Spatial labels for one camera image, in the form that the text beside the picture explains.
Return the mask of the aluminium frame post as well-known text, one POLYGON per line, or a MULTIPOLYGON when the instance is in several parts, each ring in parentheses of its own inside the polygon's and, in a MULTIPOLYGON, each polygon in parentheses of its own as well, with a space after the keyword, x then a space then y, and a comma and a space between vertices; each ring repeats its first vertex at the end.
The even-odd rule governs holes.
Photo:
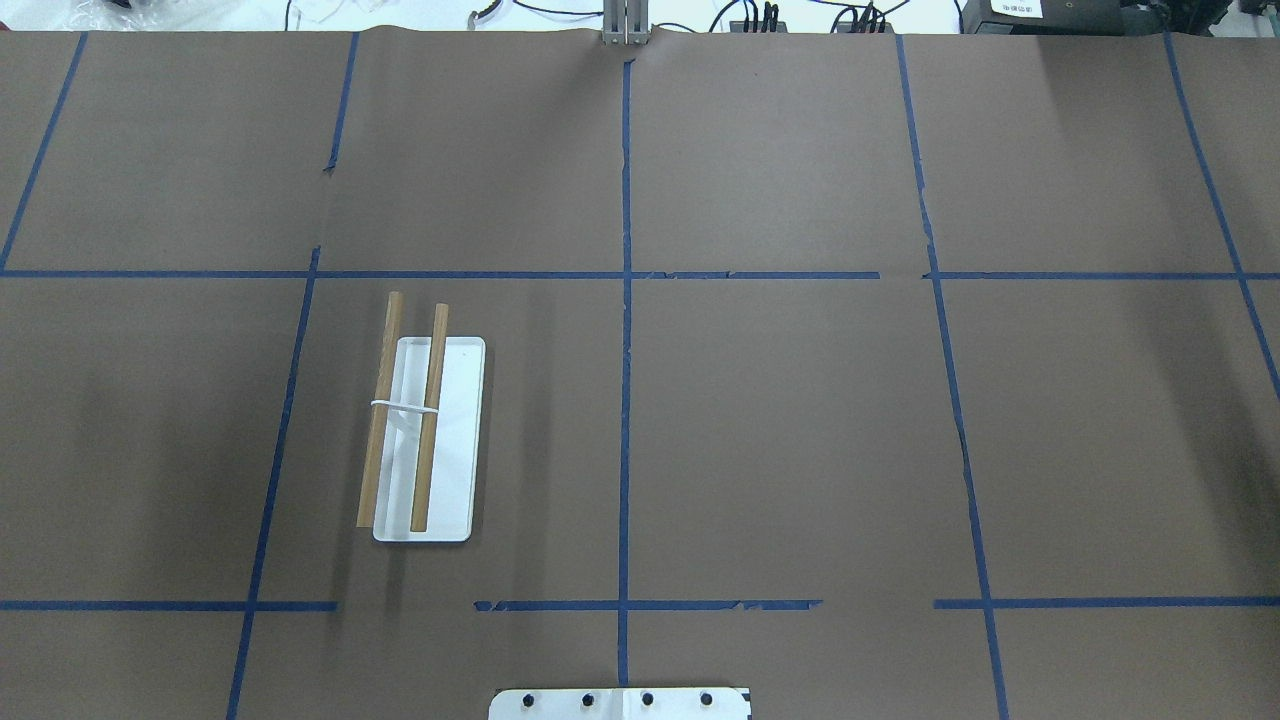
POLYGON ((652 37, 648 0, 602 3, 602 41, 605 46, 645 45, 652 37))

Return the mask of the white wooden towel rack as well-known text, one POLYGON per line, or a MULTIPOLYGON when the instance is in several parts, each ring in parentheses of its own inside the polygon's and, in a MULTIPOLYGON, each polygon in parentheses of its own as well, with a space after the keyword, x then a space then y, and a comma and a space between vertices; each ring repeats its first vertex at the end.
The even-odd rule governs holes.
POLYGON ((387 296, 356 525, 384 544, 454 544, 474 533, 486 343, 453 336, 435 307, 429 336, 402 331, 387 296))

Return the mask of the white pedestal column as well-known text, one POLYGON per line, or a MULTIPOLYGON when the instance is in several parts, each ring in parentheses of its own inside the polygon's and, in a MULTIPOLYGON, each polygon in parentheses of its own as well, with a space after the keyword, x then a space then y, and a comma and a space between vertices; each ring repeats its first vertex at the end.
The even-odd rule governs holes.
POLYGON ((735 687, 543 688, 500 691, 489 719, 751 719, 735 687))

